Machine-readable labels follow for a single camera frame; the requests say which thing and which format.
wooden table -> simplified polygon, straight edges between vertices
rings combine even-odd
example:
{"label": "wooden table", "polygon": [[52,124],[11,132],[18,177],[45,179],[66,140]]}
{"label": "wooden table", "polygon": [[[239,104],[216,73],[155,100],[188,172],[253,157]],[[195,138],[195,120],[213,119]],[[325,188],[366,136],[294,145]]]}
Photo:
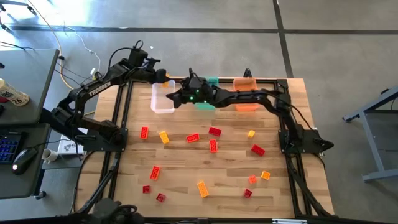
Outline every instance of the wooden table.
{"label": "wooden table", "polygon": [[[313,125],[304,80],[291,78],[288,84],[292,104]],[[232,89],[232,84],[220,84],[220,87]],[[265,84],[258,87],[272,89]],[[111,120],[117,90],[113,86],[100,94],[96,120]],[[129,139],[121,158],[115,200],[137,205],[145,217],[294,217],[286,161],[279,149],[277,116],[263,107],[255,112],[237,112],[234,105],[206,111],[197,110],[192,104],[182,105],[172,114],[155,114],[150,109],[150,96],[150,85],[134,84],[127,119]],[[295,117],[305,126],[297,113]],[[149,127],[147,140],[139,138],[142,126]],[[221,136],[209,135],[210,126],[222,129]],[[248,139],[251,129],[256,134]],[[167,145],[160,140],[161,131],[169,136]],[[187,143],[185,137],[193,133],[198,133],[200,140]],[[210,153],[210,139],[218,141],[216,154]],[[251,152],[253,144],[266,150],[263,157]],[[76,201],[78,208],[98,185],[103,157],[104,153],[94,153],[83,169]],[[326,211],[333,213],[322,163],[311,154],[302,157],[309,189]],[[153,166],[161,166],[157,181],[149,178]],[[271,173],[269,180],[259,178],[263,170]],[[249,184],[250,175],[258,177],[256,184]],[[200,180],[209,191],[206,198],[201,198],[197,188]],[[143,185],[150,185],[152,193],[143,194]],[[253,191],[251,198],[243,197],[245,189]],[[156,201],[158,193],[166,195],[164,203]],[[298,197],[304,212],[299,188]]]}

keyboard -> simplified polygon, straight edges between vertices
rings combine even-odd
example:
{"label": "keyboard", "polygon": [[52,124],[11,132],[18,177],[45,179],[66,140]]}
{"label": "keyboard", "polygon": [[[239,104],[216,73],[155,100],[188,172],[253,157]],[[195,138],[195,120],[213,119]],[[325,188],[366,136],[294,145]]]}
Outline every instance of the keyboard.
{"label": "keyboard", "polygon": [[0,164],[12,164],[14,158],[21,151],[25,133],[0,133]]}

transparent bin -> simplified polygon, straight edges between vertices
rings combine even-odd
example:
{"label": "transparent bin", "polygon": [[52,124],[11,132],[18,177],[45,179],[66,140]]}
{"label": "transparent bin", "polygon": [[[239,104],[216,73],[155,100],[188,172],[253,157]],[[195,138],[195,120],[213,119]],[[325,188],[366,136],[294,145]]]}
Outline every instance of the transparent bin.
{"label": "transparent bin", "polygon": [[[255,78],[234,78],[234,91],[257,90],[257,82]],[[237,111],[255,111],[259,105],[257,103],[240,103],[235,104]]]}
{"label": "transparent bin", "polygon": [[158,114],[173,113],[173,101],[166,97],[166,94],[175,92],[175,81],[170,80],[167,84],[152,84],[152,98],[150,100],[150,108]]}
{"label": "transparent bin", "polygon": [[[207,82],[212,85],[218,85],[218,77],[205,77]],[[208,103],[195,103],[195,107],[199,110],[215,110],[214,106]]]}

teal container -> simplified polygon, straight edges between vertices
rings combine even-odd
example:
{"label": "teal container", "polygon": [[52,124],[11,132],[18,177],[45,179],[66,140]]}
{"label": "teal container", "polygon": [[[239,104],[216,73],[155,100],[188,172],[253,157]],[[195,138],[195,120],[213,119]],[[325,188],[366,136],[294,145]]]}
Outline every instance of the teal container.
{"label": "teal container", "polygon": [[[207,82],[212,85],[218,85],[218,77],[205,77]],[[199,110],[215,110],[214,106],[211,106],[208,103],[195,103],[195,106]]]}

gray floor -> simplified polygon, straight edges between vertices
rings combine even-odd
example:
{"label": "gray floor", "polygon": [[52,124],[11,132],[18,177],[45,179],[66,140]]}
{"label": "gray floor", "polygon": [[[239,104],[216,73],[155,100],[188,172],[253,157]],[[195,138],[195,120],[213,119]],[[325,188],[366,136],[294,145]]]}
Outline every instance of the gray floor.
{"label": "gray floor", "polygon": [[[279,0],[286,29],[398,29],[398,1],[391,0]],[[169,1],[40,1],[37,7],[51,25],[90,27],[181,27],[275,29],[271,0]],[[44,24],[29,11],[7,7],[5,23]],[[57,32],[66,66],[88,75],[97,59],[72,32]],[[249,67],[256,77],[286,77],[278,34],[80,32],[87,47],[106,69],[111,52],[145,42],[157,67],[172,75],[241,76]],[[51,32],[0,30],[0,40],[35,48],[58,48]],[[345,218],[398,223],[398,178],[370,184],[361,175],[376,170],[362,124],[345,124],[341,117],[398,84],[398,35],[286,35],[294,77],[304,78],[315,124],[322,137],[335,143],[326,152],[326,174],[335,213]],[[120,52],[114,61],[127,57]],[[53,108],[68,88],[55,74],[45,107]],[[87,111],[95,108],[95,100]],[[388,152],[386,157],[396,157]],[[0,219],[66,214],[77,170],[51,170],[44,177],[44,200],[0,201]]]}

